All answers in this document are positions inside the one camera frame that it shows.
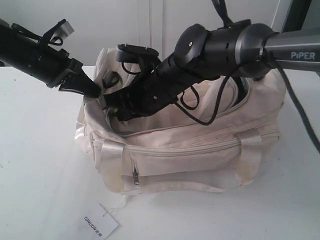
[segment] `white bag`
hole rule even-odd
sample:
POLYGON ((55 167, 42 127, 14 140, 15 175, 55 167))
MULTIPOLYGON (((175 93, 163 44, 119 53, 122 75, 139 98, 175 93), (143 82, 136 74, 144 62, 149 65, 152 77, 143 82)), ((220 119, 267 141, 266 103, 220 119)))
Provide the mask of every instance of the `white bag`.
MULTIPOLYGON (((136 64, 125 64, 138 72, 136 64)), ((97 59, 94 81, 102 85, 108 71, 118 72, 122 82, 104 93, 130 84, 116 61, 115 49, 103 49, 97 59)), ((286 87, 276 70, 262 80, 242 79, 247 88, 236 103, 238 88, 230 79, 222 94, 218 115, 209 126, 187 117, 174 104, 149 117, 119 122, 101 110, 98 99, 83 98, 75 139, 93 157, 94 165, 109 190, 126 195, 174 190, 223 192, 248 185, 267 160, 280 133, 275 123, 286 87)), ((213 113, 222 78, 194 87, 200 95, 196 110, 202 121, 213 113)), ((194 106, 194 94, 185 91, 184 101, 194 106)))

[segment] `white table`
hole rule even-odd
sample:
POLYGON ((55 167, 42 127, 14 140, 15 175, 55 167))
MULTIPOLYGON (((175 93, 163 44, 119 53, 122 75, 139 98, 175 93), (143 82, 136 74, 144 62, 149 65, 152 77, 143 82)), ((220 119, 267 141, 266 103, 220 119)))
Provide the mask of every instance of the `white table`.
MULTIPOLYGON (((320 78, 286 72, 320 136, 320 78)), ((123 196, 106 189, 74 143, 82 96, 11 67, 0 68, 0 82, 0 239, 61 239, 93 203, 118 206, 123 196)), ((278 124, 283 138, 254 183, 134 196, 115 212, 120 227, 108 239, 319 239, 320 156, 288 97, 278 124)))

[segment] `bag handle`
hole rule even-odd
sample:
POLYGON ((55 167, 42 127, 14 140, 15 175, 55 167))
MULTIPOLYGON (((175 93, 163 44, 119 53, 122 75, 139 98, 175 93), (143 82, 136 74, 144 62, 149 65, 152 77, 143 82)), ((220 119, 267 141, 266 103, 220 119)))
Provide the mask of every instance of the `bag handle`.
MULTIPOLYGON (((246 186, 253 182, 256 177, 259 165, 263 156, 262 138, 258 130, 251 129, 236 134, 241 142, 241 154, 236 166, 235 176, 238 185, 233 187, 246 186)), ((105 140, 101 154, 95 154, 95 166, 99 172, 103 172, 102 178, 109 190, 116 193, 136 195, 141 193, 156 193, 175 190, 206 191, 211 193, 222 193, 226 190, 199 182, 190 181, 163 181, 137 187, 133 190, 125 190, 122 179, 122 154, 125 144, 105 140)))

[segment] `zipper pocket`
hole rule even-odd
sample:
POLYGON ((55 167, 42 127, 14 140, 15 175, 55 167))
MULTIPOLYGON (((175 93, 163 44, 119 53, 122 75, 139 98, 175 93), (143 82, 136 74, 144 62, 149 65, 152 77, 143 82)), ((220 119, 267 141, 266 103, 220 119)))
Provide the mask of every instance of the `zipper pocket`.
MULTIPOLYGON (((261 132, 262 138, 271 138, 271 137, 280 137, 280 132, 276 129, 266 130, 261 132)), ((184 148, 149 148, 135 145, 125 145, 124 150, 129 151, 133 154, 144 154, 144 155, 152 155, 155 157, 171 157, 171 156, 186 156, 186 155, 197 155, 197 154, 206 154, 210 152, 222 151, 228 148, 233 148, 240 146, 240 140, 233 139, 222 141, 219 143, 202 145, 202 146, 194 146, 194 147, 184 147, 184 148)))

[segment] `zipper pull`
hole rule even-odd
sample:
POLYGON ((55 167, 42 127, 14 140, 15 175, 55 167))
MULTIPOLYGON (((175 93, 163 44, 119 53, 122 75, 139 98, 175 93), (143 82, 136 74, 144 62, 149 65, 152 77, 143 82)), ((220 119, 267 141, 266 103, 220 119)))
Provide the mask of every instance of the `zipper pull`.
POLYGON ((138 171, 136 169, 136 166, 134 166, 134 168, 133 168, 132 176, 133 176, 134 184, 137 185, 137 186, 140 186, 139 173, 138 173, 138 171))

